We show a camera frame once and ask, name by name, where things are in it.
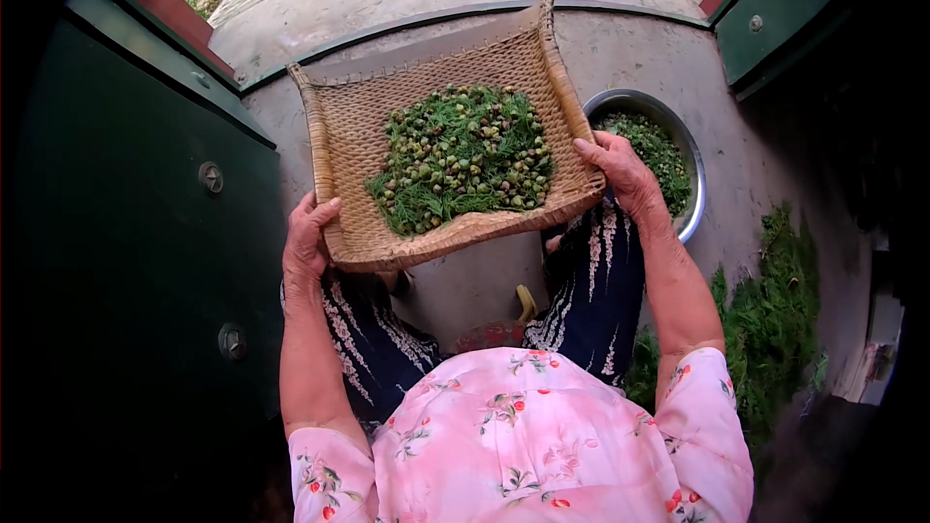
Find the woman's left hand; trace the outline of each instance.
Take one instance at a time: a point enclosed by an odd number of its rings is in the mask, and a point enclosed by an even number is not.
[[[287,242],[282,259],[285,286],[319,283],[329,264],[321,229],[339,214],[342,199],[336,197],[316,205],[316,192],[309,192],[287,219]]]

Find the yellow object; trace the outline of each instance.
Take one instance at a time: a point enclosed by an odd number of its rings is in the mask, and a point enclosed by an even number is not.
[[[520,320],[526,323],[535,318],[540,311],[536,308],[536,301],[529,293],[526,285],[517,285],[517,297],[520,299],[520,305],[524,307],[524,312],[520,314]]]

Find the woman's right hand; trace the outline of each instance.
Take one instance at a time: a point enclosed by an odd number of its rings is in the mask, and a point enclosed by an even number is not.
[[[597,145],[575,139],[575,150],[588,162],[601,167],[623,210],[636,220],[651,207],[665,206],[656,175],[636,155],[630,140],[607,132],[594,132],[594,139]]]

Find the forearm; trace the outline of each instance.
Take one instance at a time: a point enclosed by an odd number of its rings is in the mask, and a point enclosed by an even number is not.
[[[285,436],[315,426],[339,430],[367,446],[342,381],[342,364],[326,325],[318,280],[285,277],[281,344],[281,417]]]
[[[656,321],[659,388],[675,364],[699,347],[724,351],[724,329],[698,266],[675,236],[665,202],[651,197],[633,214],[645,259],[645,287]]]

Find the navy floral pants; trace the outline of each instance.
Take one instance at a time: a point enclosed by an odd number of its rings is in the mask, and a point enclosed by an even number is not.
[[[558,290],[550,309],[527,323],[523,347],[558,352],[605,383],[620,385],[643,300],[639,234],[610,190],[564,228],[558,250],[544,261],[547,281]],[[394,315],[376,275],[331,268],[323,278],[323,299],[349,401],[370,432],[448,355],[431,335]]]

